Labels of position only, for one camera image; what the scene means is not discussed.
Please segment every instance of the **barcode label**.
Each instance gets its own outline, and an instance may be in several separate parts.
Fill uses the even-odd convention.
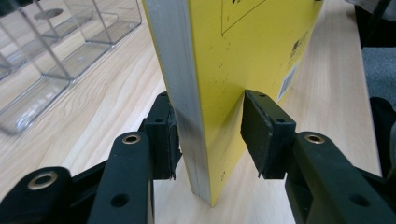
[[[291,71],[285,76],[282,82],[282,88],[280,88],[279,95],[277,96],[277,101],[282,99],[285,92],[289,89],[291,82],[293,81],[294,74],[297,71],[297,64],[291,69]]]

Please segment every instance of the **wooden table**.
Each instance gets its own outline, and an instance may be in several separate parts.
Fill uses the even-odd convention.
[[[26,174],[64,166],[76,175],[106,160],[113,140],[137,130],[165,91],[146,21],[92,67],[21,136],[0,135],[0,198]],[[379,174],[354,8],[325,1],[304,62],[282,105],[298,132],[328,135],[351,162]],[[257,178],[246,151],[211,208],[176,181],[155,181],[157,223],[292,223],[283,180]]]

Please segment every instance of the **transparent acrylic organizer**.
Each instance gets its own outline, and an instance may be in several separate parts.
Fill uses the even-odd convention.
[[[82,18],[87,18],[87,16],[89,19],[84,19],[83,23],[76,22],[78,30],[57,43],[48,41],[48,39],[60,39],[58,31],[52,33],[54,37],[48,35],[48,31],[54,31],[57,27],[55,21],[50,21],[52,18],[42,20],[49,26],[46,28],[37,27],[33,22],[35,15],[43,15],[39,13],[50,10],[46,9],[47,5],[44,1],[41,6],[37,3],[33,4],[38,8],[35,13],[30,12],[29,14],[25,12],[25,7],[16,7],[17,10],[12,13],[12,17],[26,25],[27,28],[23,30],[27,31],[26,36],[29,38],[26,38],[38,43],[37,45],[40,47],[41,51],[37,53],[38,56],[31,54],[29,49],[23,47],[26,38],[18,36],[19,30],[9,29],[4,25],[3,18],[0,19],[0,24],[2,24],[0,28],[10,40],[8,45],[17,47],[22,58],[28,61],[16,72],[14,70],[12,76],[5,75],[5,78],[0,78],[0,131],[7,134],[23,132],[63,91],[73,82],[78,81],[78,78],[89,66],[107,52],[114,43],[118,42],[121,39],[120,36],[126,35],[113,36],[110,34],[113,31],[109,31],[108,28],[120,20],[119,16],[114,15],[114,12],[100,12],[99,6],[91,0],[76,2],[78,4],[74,5],[70,5],[70,0],[66,2],[67,10],[70,10],[70,14],[73,16],[72,21],[82,21]],[[135,12],[138,13],[136,17],[140,18],[137,3],[136,8]],[[135,22],[135,25],[131,27],[135,28],[141,21]],[[9,63],[7,58],[3,57],[0,58],[0,63],[3,62],[3,59],[6,60],[4,64]]]
[[[104,43],[110,40],[110,44],[117,44],[123,37],[128,35],[142,22],[139,5],[136,0],[64,0],[69,6],[75,18],[86,13],[87,7],[92,5],[96,11],[93,16],[101,19],[106,29],[88,38],[91,42]],[[89,33],[89,28],[82,27],[82,33]]]

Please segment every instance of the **plastic compartment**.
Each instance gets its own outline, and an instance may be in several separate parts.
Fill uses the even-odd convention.
[[[92,10],[92,16],[97,18],[106,29],[93,30],[88,25],[81,27],[82,33],[90,42],[117,44],[142,21],[139,5],[135,0],[65,0],[65,2],[75,18],[87,16],[90,8],[96,9]]]
[[[43,36],[64,38],[78,29],[79,26],[92,18],[91,13],[83,13],[78,17],[72,17],[67,5],[63,1],[41,0],[35,4],[40,9],[40,12],[35,14],[36,20],[47,19],[53,27],[53,32],[48,30],[43,33]]]
[[[12,70],[18,69],[29,58],[34,58],[44,51],[41,48],[42,44],[31,35],[30,26],[34,26],[39,34],[51,30],[48,21],[32,20],[33,15],[39,12],[36,5],[28,5],[24,11],[16,8],[16,11],[0,18],[0,53],[6,61],[6,66]],[[57,38],[45,37],[43,40],[51,46]]]

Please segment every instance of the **black line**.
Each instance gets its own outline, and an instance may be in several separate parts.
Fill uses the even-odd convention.
[[[221,0],[221,35],[224,35],[224,33],[222,32],[223,9],[224,9],[224,0]]]
[[[246,17],[247,14],[249,14],[251,11],[253,11],[256,7],[258,7],[259,5],[261,5],[262,3],[264,3],[266,0],[263,0],[262,2],[260,2],[257,6],[253,7],[251,10],[249,10],[245,15],[243,15],[241,18],[239,18],[236,22],[234,22],[230,27],[227,28],[227,30],[225,30],[224,32],[222,32],[221,34],[224,35],[227,31],[229,31],[234,25],[236,25],[239,21],[241,21],[244,17]],[[223,20],[223,15],[222,15],[222,9],[223,9],[223,5],[221,5],[221,31],[222,31],[222,20]]]

